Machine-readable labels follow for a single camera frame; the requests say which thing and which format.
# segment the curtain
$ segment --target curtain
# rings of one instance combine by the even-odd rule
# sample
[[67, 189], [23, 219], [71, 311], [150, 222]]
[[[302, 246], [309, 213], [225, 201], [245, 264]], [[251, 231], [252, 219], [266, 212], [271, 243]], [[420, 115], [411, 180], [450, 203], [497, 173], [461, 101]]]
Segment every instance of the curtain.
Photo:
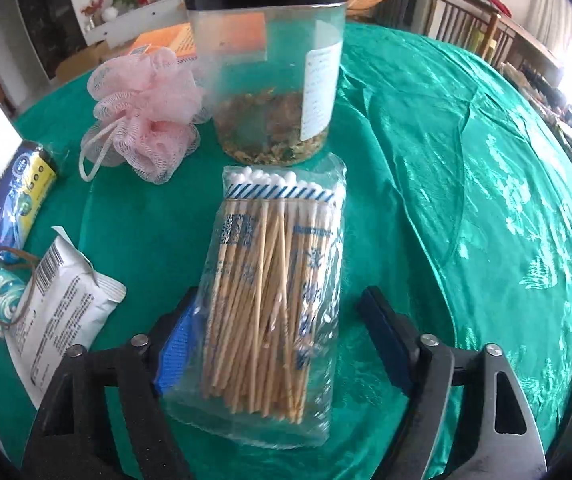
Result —
[[410, 30], [416, 0], [384, 0], [375, 7], [375, 22], [384, 27]]
[[563, 57], [572, 39], [572, 4], [569, 0], [532, 0], [525, 28], [555, 57]]

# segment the white packet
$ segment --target white packet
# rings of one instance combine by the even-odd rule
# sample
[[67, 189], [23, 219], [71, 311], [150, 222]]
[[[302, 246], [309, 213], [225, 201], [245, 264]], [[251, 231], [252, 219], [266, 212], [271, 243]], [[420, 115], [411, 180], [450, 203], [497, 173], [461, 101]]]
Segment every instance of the white packet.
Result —
[[[120, 282], [93, 269], [62, 227], [31, 278], [35, 281], [26, 314], [6, 332], [15, 370], [36, 408], [66, 349], [93, 343], [106, 319], [126, 296]], [[28, 296], [26, 286], [17, 312]]]

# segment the purple and yellow package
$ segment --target purple and yellow package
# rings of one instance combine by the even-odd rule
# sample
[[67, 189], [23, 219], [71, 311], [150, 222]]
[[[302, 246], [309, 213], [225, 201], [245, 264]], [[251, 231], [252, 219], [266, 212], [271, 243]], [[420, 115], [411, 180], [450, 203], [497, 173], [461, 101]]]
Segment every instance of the purple and yellow package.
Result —
[[[52, 157], [36, 142], [24, 140], [0, 178], [0, 247], [24, 247], [32, 224], [57, 179]], [[12, 264], [18, 258], [7, 251], [0, 259]]]

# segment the white loop cord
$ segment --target white loop cord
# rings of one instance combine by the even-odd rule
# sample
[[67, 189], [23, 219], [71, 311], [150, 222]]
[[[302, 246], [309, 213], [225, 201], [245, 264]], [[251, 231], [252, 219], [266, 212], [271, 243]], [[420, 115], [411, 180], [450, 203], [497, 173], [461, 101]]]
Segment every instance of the white loop cord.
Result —
[[[124, 118], [121, 118], [121, 119], [118, 119], [117, 121], [115, 121], [114, 123], [109, 124], [104, 129], [99, 131], [99, 133], [96, 134], [95, 137], [90, 139], [87, 143], [85, 143], [82, 146], [82, 150], [81, 150], [81, 152], [79, 152], [79, 175], [86, 182], [90, 182], [93, 178], [95, 178], [95, 175], [97, 174], [97, 171], [99, 171], [99, 167], [101, 166], [102, 161], [104, 160], [104, 157], [106, 157], [106, 153], [108, 153], [108, 150], [112, 146], [112, 138], [115, 136], [115, 133], [117, 132], [117, 126], [119, 126], [123, 122], [124, 122]], [[95, 160], [95, 163], [93, 164], [93, 169], [90, 170], [90, 173], [86, 174], [86, 170], [84, 169], [84, 161], [86, 160], [86, 153], [88, 152], [88, 148], [90, 147], [90, 145], [97, 142], [97, 140], [99, 140], [99, 138], [101, 136], [104, 136], [108, 132], [111, 132], [111, 134], [106, 139], [106, 142], [104, 142], [104, 145], [102, 146], [102, 150], [101, 150], [101, 152], [99, 152], [99, 155], [97, 156], [97, 160]]]

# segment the white vase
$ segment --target white vase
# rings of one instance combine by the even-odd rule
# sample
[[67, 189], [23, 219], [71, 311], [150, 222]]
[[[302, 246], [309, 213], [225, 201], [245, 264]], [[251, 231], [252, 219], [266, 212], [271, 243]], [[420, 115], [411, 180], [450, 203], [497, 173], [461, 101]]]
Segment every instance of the white vase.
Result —
[[112, 22], [112, 20], [117, 18], [118, 14], [119, 11], [115, 9], [115, 7], [106, 7], [104, 9], [104, 12], [102, 12], [102, 18], [104, 19], [105, 22]]

